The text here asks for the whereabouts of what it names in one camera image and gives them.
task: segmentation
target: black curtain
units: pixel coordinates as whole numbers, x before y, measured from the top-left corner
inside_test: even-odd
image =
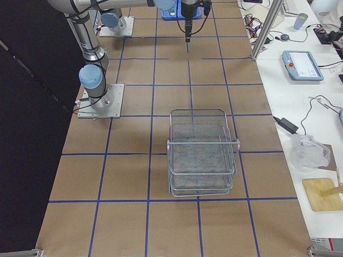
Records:
[[[35,247],[84,60],[45,0],[2,1],[0,20],[1,253]]]

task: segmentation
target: metal post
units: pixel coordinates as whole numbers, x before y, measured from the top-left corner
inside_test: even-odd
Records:
[[[265,19],[265,22],[263,23],[261,32],[259,33],[258,38],[253,47],[252,54],[251,54],[251,59],[253,61],[256,61],[257,56],[259,55],[261,48],[264,45],[264,42],[266,41],[269,31],[275,19],[277,18],[283,3],[284,3],[284,0],[273,1],[272,6],[270,7],[267,17]]]

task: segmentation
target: electronic device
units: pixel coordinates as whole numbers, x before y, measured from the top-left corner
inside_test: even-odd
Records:
[[[289,40],[289,35],[288,34],[282,34],[280,36],[280,38],[281,38],[282,41],[288,41]]]
[[[322,81],[324,79],[309,51],[284,51],[282,59],[293,80]]]
[[[315,32],[318,40],[321,44],[331,44],[329,35],[322,26],[318,26],[317,28],[314,28],[313,31]]]
[[[298,16],[299,11],[295,5],[295,0],[284,0],[284,3],[282,4],[282,12],[285,16]]]

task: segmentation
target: power adapter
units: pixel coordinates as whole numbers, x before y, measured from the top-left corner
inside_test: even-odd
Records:
[[[267,38],[266,38],[266,41],[264,41],[264,44],[269,44],[270,42],[271,42],[270,38],[267,37]]]
[[[283,127],[285,130],[287,130],[289,133],[296,134],[298,127],[295,126],[292,122],[288,121],[285,118],[279,119],[279,118],[274,117],[274,116],[273,116],[273,118],[281,127]]]

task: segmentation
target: blue cup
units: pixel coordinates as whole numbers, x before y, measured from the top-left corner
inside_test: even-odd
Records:
[[[302,25],[304,25],[305,21],[307,20],[309,16],[306,13],[299,13],[296,17],[296,20],[294,22],[294,28],[300,29]]]

